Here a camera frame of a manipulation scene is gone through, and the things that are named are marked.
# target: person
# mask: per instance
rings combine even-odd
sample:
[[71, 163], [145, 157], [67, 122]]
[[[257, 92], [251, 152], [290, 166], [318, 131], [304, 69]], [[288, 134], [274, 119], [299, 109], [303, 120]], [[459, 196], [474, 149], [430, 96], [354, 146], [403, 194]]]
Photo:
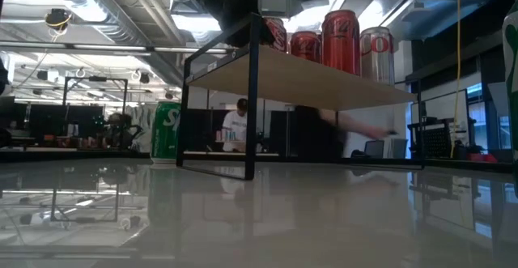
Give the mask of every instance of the person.
[[[223, 120], [223, 129], [234, 133], [236, 138], [232, 140], [244, 142], [246, 140], [246, 119], [248, 111], [248, 100], [241, 98], [237, 100], [237, 110], [230, 111]], [[244, 152], [244, 143], [225, 143], [224, 151]]]
[[295, 145], [299, 158], [332, 160], [343, 157], [346, 132], [383, 139], [389, 131], [366, 125], [345, 114], [306, 106], [295, 107]]

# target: can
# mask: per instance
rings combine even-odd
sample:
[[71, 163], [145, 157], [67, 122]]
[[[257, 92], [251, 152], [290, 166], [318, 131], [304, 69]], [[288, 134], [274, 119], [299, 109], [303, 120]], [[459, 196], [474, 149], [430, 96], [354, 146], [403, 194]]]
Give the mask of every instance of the can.
[[315, 32], [296, 32], [290, 40], [291, 54], [313, 62], [321, 62], [321, 42]]
[[280, 18], [265, 18], [265, 22], [275, 37], [275, 42], [270, 47], [286, 53], [288, 50], [288, 35], [287, 30], [284, 28], [284, 22]]
[[518, 162], [518, 0], [503, 20], [503, 57], [513, 162]]
[[394, 84], [394, 40], [384, 27], [365, 29], [360, 35], [362, 77], [388, 85]]
[[322, 63], [360, 76], [359, 23], [349, 10], [329, 12], [322, 24]]
[[153, 124], [151, 159], [156, 164], [176, 162], [180, 103], [160, 101]]

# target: red soda can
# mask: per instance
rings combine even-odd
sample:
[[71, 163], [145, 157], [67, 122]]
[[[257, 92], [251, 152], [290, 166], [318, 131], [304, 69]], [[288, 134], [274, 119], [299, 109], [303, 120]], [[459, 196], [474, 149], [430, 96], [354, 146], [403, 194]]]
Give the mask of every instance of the red soda can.
[[321, 62], [321, 42], [315, 32], [296, 32], [290, 41], [291, 54], [313, 62]]
[[394, 84], [394, 41], [384, 27], [365, 29], [360, 37], [362, 77], [388, 85]]
[[272, 49], [287, 52], [288, 35], [284, 28], [284, 22], [280, 18], [265, 18], [266, 26], [270, 29], [275, 37], [275, 42], [270, 45]]
[[322, 63], [360, 76], [359, 23], [349, 10], [329, 12], [322, 24]]

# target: blurred hand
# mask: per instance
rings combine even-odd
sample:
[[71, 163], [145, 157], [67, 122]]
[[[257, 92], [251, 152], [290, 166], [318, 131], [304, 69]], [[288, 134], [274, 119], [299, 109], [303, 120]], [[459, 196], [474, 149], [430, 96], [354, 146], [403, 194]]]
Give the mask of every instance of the blurred hand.
[[381, 140], [381, 139], [389, 136], [389, 131], [384, 128], [381, 128], [381, 127], [368, 126], [365, 129], [365, 132], [363, 133], [363, 135], [367, 136], [368, 138], [375, 139], [375, 140]]

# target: silver soda can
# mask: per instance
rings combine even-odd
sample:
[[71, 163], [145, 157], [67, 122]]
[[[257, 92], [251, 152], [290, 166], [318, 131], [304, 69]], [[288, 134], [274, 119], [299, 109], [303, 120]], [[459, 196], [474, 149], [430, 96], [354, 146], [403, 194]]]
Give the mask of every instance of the silver soda can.
[[363, 30], [360, 35], [362, 77], [388, 85], [394, 84], [394, 41], [388, 28]]

